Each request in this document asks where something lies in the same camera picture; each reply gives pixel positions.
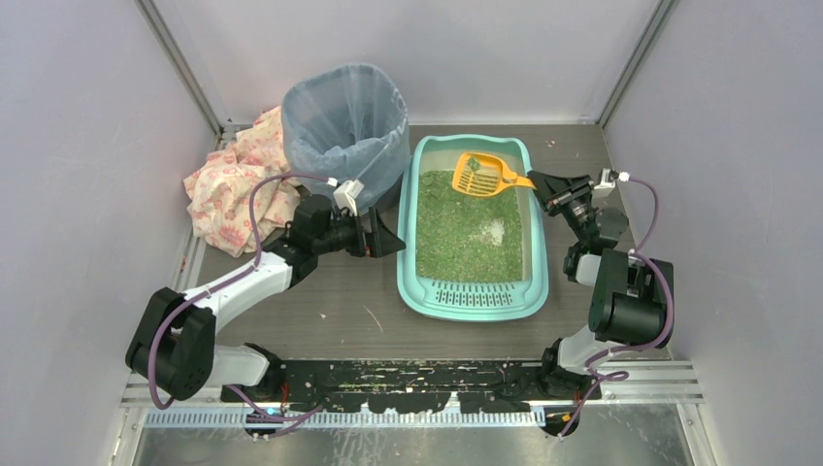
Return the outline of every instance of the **trash bin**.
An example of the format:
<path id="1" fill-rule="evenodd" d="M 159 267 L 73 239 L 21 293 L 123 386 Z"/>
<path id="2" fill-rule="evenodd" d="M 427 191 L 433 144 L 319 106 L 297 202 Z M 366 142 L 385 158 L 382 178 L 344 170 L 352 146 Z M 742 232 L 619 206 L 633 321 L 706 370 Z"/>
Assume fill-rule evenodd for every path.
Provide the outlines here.
<path id="1" fill-rule="evenodd" d="M 406 102 L 380 68 L 347 64 L 298 83 L 283 97 L 283 150 L 295 172 L 360 180 L 358 210 L 377 203 L 409 166 Z M 301 180 L 314 194 L 334 188 Z"/>

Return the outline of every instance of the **floral cloth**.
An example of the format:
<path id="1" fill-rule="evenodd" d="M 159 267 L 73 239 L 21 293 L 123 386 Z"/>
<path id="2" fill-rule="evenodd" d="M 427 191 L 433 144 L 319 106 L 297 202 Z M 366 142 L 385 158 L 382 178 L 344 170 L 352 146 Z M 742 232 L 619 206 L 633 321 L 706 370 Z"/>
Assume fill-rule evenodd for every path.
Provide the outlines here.
<path id="1" fill-rule="evenodd" d="M 248 216 L 251 191 L 264 179 L 289 170 L 283 154 L 280 107 L 261 115 L 254 125 L 237 133 L 237 142 L 209 154 L 206 165 L 183 180 L 191 199 L 194 235 L 234 257 L 254 251 Z M 254 216 L 260 237 L 294 218 L 300 203 L 295 179 L 265 184 L 254 195 Z"/>

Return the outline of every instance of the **wooden floor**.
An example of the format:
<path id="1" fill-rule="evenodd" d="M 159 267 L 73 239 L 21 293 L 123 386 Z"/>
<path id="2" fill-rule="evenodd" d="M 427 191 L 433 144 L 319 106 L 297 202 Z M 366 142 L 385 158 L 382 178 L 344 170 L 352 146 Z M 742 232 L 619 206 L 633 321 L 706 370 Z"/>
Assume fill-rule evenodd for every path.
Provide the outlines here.
<path id="1" fill-rule="evenodd" d="M 518 138 L 535 170 L 552 175 L 594 177 L 610 166 L 603 134 L 594 125 L 414 126 L 411 149 L 426 135 L 459 133 Z M 603 202 L 622 208 L 617 191 Z M 394 228 L 396 213 L 386 217 Z M 543 308 L 528 318 L 461 323 L 422 316 L 398 294 L 394 256 L 357 259 L 339 252 L 320 257 L 311 276 L 235 319 L 217 340 L 224 345 L 253 342 L 290 359 L 540 358 L 546 346 L 586 323 L 591 300 L 591 288 L 569 283 L 561 271 L 574 234 L 561 217 L 543 217 L 550 291 Z M 633 245 L 629 232 L 623 240 L 619 249 Z M 250 254 L 234 259 L 208 247 L 199 281 L 211 281 L 248 260 Z"/>

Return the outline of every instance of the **yellow scoop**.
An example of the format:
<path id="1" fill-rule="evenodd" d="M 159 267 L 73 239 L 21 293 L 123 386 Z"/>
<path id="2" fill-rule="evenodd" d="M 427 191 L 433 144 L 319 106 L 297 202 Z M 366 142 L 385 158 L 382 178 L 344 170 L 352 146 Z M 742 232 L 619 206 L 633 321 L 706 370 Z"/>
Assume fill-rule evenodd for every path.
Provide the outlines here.
<path id="1" fill-rule="evenodd" d="M 491 197 L 512 186 L 536 189 L 531 180 L 514 173 L 500 157 L 482 152 L 463 152 L 451 179 L 451 187 L 475 197 Z"/>

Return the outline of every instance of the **teal litter box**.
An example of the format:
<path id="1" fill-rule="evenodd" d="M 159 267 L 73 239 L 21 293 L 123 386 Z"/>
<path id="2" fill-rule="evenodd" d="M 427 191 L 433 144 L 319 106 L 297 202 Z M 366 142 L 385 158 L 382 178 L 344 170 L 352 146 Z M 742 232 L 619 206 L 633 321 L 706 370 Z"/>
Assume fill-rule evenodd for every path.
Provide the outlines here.
<path id="1" fill-rule="evenodd" d="M 429 317 L 494 322 L 530 316 L 548 297 L 548 263 L 543 213 L 529 189 L 516 189 L 523 231 L 521 281 L 456 283 L 416 274 L 415 232 L 420 175 L 431 170 L 454 170 L 457 158 L 468 150 L 498 154 L 520 175 L 532 169 L 529 151 L 517 139 L 473 134 L 423 138 L 414 151 L 411 167 L 403 175 L 397 231 L 407 246 L 397 256 L 397 288 L 410 308 Z"/>

